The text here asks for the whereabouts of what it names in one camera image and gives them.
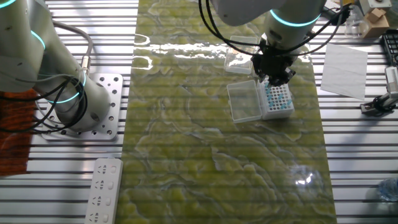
sheet of paper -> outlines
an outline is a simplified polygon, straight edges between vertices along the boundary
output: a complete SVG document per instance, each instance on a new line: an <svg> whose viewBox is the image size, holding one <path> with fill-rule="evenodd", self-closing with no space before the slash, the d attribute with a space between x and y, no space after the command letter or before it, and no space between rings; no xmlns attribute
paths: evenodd
<svg viewBox="0 0 398 224"><path fill-rule="evenodd" d="M321 90L365 100L368 53L328 44Z"/></svg>
<svg viewBox="0 0 398 224"><path fill-rule="evenodd" d="M327 0L325 6L328 7L329 9L334 8L334 7L340 7L340 4L338 4L337 2L338 1Z"/></svg>

green marble surface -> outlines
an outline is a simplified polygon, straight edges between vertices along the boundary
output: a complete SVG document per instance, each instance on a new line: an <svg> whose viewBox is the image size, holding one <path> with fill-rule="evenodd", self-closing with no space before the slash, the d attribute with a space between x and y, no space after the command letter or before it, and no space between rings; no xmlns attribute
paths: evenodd
<svg viewBox="0 0 398 224"><path fill-rule="evenodd" d="M228 27L258 37L264 16ZM193 1L140 0L116 223L336 223L309 57L290 119L234 124L226 46Z"/></svg>

black keyboard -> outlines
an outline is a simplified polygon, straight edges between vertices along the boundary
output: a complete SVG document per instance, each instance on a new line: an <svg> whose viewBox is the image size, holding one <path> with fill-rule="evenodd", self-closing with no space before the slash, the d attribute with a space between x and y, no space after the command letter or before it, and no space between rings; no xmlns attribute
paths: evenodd
<svg viewBox="0 0 398 224"><path fill-rule="evenodd" d="M390 65L398 67L398 30L388 30L382 36L382 44Z"/></svg>

mounting plate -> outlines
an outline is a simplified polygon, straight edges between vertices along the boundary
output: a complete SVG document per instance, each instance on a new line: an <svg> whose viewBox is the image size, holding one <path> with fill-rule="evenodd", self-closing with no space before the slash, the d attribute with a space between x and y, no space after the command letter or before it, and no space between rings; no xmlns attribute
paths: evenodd
<svg viewBox="0 0 398 224"><path fill-rule="evenodd" d="M113 141L118 133L119 128L119 112L121 106L122 90L123 90L123 76L120 74L90 74L90 78L94 82L98 82L105 87L111 98L109 105L109 112L106 118L94 127L91 131L83 133L76 133L70 129L59 131L56 133L43 134L43 138L48 141ZM48 124L55 126L56 122L60 122L55 111L49 116ZM48 127L43 126L42 131L48 131Z"/></svg>

electrical outlet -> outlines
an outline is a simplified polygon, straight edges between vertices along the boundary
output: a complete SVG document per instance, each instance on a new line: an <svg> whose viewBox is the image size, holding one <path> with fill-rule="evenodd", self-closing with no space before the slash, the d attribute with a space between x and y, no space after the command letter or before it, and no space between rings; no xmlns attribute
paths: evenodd
<svg viewBox="0 0 398 224"><path fill-rule="evenodd" d="M122 168L120 159L95 161L85 224L114 223Z"/></svg>

